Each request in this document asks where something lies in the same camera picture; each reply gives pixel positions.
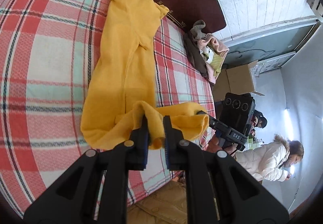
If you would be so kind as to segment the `yellow garment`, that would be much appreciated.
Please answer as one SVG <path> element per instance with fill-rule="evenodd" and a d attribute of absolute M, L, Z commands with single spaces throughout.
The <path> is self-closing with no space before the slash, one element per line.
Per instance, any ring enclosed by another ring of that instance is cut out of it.
<path fill-rule="evenodd" d="M 154 0 L 110 0 L 100 42 L 100 58 L 92 73 L 83 106 L 81 132 L 89 146 L 109 150 L 130 138 L 145 116 L 151 140 L 159 149 L 169 116 L 186 140 L 206 129 L 195 123 L 198 103 L 157 107 L 155 102 L 154 36 L 168 8 Z"/>

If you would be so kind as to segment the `pile of mixed clothes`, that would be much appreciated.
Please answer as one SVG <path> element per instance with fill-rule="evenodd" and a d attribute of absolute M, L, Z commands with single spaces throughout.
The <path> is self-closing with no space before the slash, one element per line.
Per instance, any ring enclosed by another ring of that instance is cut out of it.
<path fill-rule="evenodd" d="M 187 59 L 213 87 L 221 73 L 229 48 L 213 34 L 205 33 L 206 23 L 198 20 L 191 30 L 183 35 Z"/>

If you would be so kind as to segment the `person in black cap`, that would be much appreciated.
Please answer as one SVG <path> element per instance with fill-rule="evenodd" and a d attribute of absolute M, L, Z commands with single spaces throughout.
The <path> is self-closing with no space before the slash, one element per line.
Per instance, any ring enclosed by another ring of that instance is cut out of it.
<path fill-rule="evenodd" d="M 251 130 L 250 135 L 252 137 L 256 136 L 256 128 L 265 128 L 267 126 L 267 119 L 264 117 L 264 115 L 260 112 L 255 110 L 254 114 L 252 115 L 251 119 Z"/>

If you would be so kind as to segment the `cardboard box by bed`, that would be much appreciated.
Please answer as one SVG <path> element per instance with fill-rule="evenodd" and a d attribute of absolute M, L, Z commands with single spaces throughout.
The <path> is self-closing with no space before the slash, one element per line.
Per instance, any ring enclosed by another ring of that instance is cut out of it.
<path fill-rule="evenodd" d="M 256 90 L 255 76 L 251 72 L 257 63 L 258 60 L 243 66 L 223 69 L 212 90 L 214 102 L 223 101 L 227 93 L 238 95 L 253 93 L 264 96 L 263 93 Z"/>

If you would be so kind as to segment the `tan quilted jacket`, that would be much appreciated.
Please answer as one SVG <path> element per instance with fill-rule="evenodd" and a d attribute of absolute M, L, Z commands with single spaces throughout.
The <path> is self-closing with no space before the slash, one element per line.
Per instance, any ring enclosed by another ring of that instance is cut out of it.
<path fill-rule="evenodd" d="M 186 186 L 170 181 L 127 209 L 127 223 L 187 223 Z"/>

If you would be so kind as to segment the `person in white coat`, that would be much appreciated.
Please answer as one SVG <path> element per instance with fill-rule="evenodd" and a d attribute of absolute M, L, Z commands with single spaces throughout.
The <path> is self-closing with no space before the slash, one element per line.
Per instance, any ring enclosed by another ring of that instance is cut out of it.
<path fill-rule="evenodd" d="M 300 141 L 290 141 L 275 135 L 272 142 L 253 150 L 236 152 L 236 161 L 257 181 L 289 180 L 291 173 L 286 168 L 299 163 L 304 156 Z"/>

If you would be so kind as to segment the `red plaid bed sheet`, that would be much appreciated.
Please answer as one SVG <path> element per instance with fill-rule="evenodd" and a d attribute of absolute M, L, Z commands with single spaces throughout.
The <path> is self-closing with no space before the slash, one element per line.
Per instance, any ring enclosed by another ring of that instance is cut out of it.
<path fill-rule="evenodd" d="M 1 195 L 18 217 L 88 150 L 81 114 L 109 0 L 1 0 Z"/>

